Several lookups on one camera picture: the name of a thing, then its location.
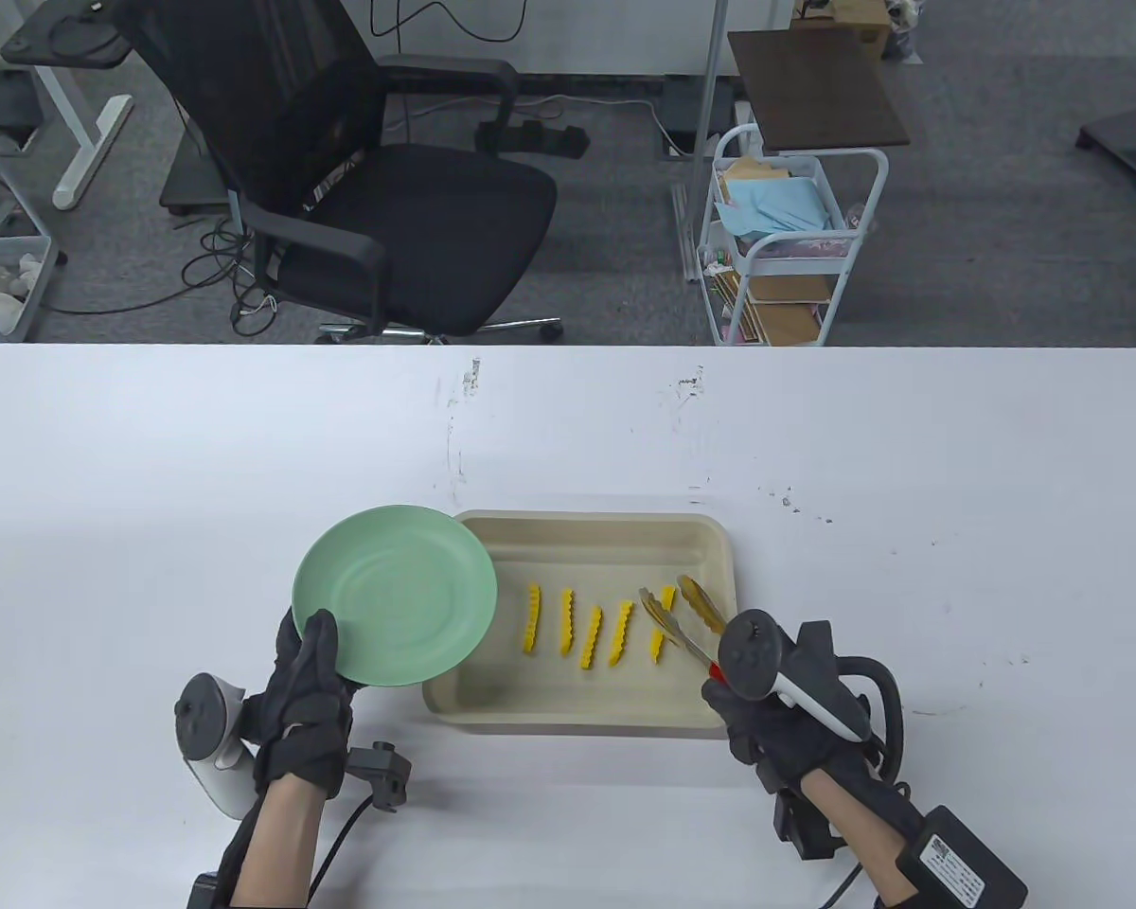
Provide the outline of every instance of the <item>plastic bag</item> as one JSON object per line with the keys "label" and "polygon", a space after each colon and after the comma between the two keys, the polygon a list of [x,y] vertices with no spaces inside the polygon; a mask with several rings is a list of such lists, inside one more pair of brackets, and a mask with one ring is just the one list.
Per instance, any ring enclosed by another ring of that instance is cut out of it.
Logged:
{"label": "plastic bag", "polygon": [[884,49],[883,56],[909,60],[918,52],[913,32],[922,18],[926,0],[884,0],[884,2],[887,3],[888,16],[892,17],[892,35],[888,36],[888,47]]}

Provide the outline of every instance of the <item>chair armrest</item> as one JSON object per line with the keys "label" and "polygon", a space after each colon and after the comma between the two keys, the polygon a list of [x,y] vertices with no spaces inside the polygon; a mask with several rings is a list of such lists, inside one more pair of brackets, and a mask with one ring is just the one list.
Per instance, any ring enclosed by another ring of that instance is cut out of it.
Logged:
{"label": "chair armrest", "polygon": [[[264,208],[253,205],[241,195],[240,217],[244,225],[251,226],[259,234],[265,234],[269,239],[269,247],[275,240],[295,243],[295,245],[311,248],[335,256],[337,259],[348,259],[361,269],[361,277],[368,285],[366,290],[370,299],[370,317],[367,328],[371,334],[378,334],[387,324],[387,294],[391,290],[391,260],[387,258],[386,248],[366,234],[356,234],[350,230],[333,228],[325,224],[312,224],[301,218],[292,218],[286,215],[275,215],[265,211]],[[258,248],[266,248],[264,243],[258,243]],[[261,261],[257,262],[258,273],[261,272]],[[353,295],[361,298],[361,290],[353,290]]]}
{"label": "chair armrest", "polygon": [[[378,68],[394,82],[398,78],[454,78],[456,82],[474,83],[493,89],[500,95],[500,108],[491,132],[500,134],[509,125],[513,106],[517,103],[519,75],[510,64],[502,59],[481,59],[477,57],[434,57],[426,53],[394,53],[382,57]],[[493,156],[496,149],[490,149]]]}

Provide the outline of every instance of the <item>mesh backrest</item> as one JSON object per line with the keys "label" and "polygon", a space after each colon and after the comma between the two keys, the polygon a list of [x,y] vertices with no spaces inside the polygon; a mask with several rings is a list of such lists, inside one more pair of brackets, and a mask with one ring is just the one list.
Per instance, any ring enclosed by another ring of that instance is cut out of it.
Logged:
{"label": "mesh backrest", "polygon": [[110,16],[262,208],[294,211],[378,145],[383,78],[342,0],[118,0]]}

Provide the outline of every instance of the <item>blue paper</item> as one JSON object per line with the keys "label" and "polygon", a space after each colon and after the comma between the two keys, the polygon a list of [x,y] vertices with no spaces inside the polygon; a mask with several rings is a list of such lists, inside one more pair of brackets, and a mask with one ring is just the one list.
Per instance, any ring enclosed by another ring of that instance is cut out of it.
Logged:
{"label": "blue paper", "polygon": [[719,220],[733,236],[761,240],[782,231],[827,231],[828,211],[816,183],[807,177],[734,178],[732,205],[716,203]]}

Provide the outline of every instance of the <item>green plate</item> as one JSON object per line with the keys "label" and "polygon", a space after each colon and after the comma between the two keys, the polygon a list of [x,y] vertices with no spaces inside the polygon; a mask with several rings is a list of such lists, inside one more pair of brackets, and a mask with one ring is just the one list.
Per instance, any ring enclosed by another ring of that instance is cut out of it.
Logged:
{"label": "green plate", "polygon": [[488,550],[429,508],[361,511],[325,533],[299,565],[299,632],[315,611],[337,618],[337,670],[362,685],[415,685],[451,670],[496,611]]}

